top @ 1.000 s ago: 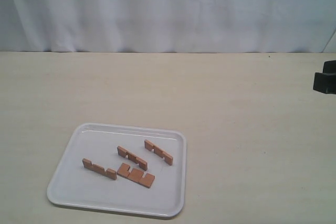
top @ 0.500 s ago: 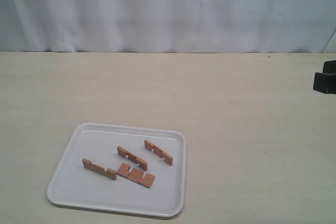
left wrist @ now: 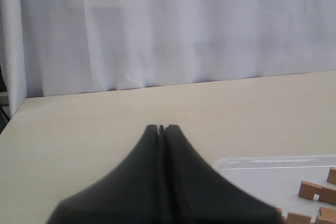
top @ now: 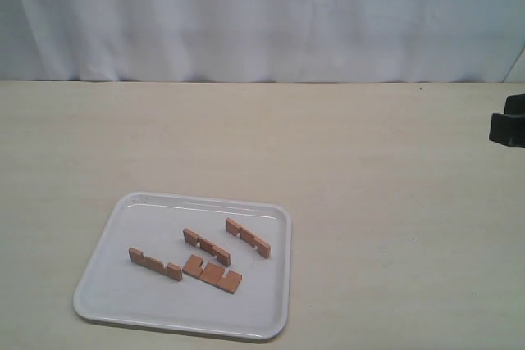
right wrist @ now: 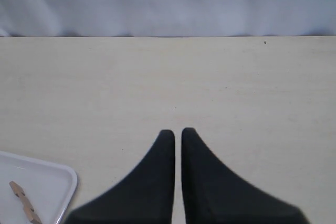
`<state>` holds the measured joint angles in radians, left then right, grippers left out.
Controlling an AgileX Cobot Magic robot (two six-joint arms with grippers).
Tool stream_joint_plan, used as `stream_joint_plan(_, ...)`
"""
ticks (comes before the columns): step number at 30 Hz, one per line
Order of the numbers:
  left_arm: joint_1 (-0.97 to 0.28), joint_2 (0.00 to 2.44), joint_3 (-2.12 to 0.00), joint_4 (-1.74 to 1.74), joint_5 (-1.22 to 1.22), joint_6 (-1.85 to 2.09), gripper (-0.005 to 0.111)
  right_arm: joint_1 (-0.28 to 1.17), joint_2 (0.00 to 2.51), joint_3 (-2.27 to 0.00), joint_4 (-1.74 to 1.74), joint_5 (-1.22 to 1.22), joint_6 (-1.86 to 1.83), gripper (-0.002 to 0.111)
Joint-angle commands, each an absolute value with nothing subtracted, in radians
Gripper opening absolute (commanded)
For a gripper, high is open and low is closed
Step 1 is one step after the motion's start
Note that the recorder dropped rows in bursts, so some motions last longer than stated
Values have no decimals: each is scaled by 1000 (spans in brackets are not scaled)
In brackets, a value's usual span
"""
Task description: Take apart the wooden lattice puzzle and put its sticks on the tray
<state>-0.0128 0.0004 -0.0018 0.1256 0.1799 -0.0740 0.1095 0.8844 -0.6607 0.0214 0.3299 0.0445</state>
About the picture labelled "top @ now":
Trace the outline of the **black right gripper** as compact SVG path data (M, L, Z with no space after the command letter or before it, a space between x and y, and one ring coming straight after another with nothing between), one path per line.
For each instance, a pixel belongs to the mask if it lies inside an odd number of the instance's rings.
M507 147L525 145L525 94L506 98L503 113L493 113L489 140Z

